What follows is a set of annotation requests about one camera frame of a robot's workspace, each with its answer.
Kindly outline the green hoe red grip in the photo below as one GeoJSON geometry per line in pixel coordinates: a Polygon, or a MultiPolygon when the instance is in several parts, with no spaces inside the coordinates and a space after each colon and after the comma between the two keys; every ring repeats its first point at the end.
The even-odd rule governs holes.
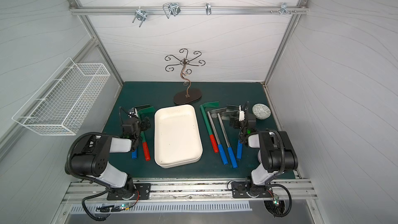
{"type": "Polygon", "coordinates": [[[144,117],[144,115],[154,113],[155,108],[149,104],[142,105],[142,106],[136,107],[136,112],[137,112],[137,116],[140,120],[140,126],[141,126],[140,135],[141,135],[141,139],[142,139],[142,146],[143,146],[145,160],[150,161],[151,156],[150,156],[150,152],[149,152],[149,148],[148,148],[148,144],[147,144],[147,140],[146,140],[146,136],[145,136],[145,131],[151,128],[151,124],[149,122],[149,118],[144,117]]]}
{"type": "Polygon", "coordinates": [[[217,145],[215,136],[212,131],[211,124],[209,122],[209,117],[207,116],[207,113],[205,112],[205,110],[207,108],[216,108],[218,106],[219,106],[219,102],[208,102],[208,103],[204,103],[204,104],[200,105],[200,111],[202,113],[214,153],[218,153],[219,149],[218,149],[218,145],[217,145]]]}

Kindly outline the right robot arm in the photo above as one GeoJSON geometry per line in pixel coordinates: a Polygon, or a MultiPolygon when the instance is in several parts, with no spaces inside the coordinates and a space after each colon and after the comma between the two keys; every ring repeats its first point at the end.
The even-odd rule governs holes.
{"type": "Polygon", "coordinates": [[[236,159],[243,156],[243,147],[257,148],[259,165],[248,176],[248,186],[269,186],[286,172],[296,170],[299,161],[290,138],[285,131],[256,129],[256,116],[243,110],[231,120],[239,129],[236,159]]]}

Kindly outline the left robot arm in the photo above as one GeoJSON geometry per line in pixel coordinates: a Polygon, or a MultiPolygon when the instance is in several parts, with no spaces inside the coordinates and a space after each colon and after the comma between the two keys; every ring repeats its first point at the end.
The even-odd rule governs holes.
{"type": "Polygon", "coordinates": [[[65,163],[65,172],[78,179],[89,180],[110,190],[134,192],[131,176],[109,162],[111,153],[135,152],[141,141],[141,120],[132,116],[121,124],[122,137],[89,132],[78,137],[71,145],[65,163]]]}

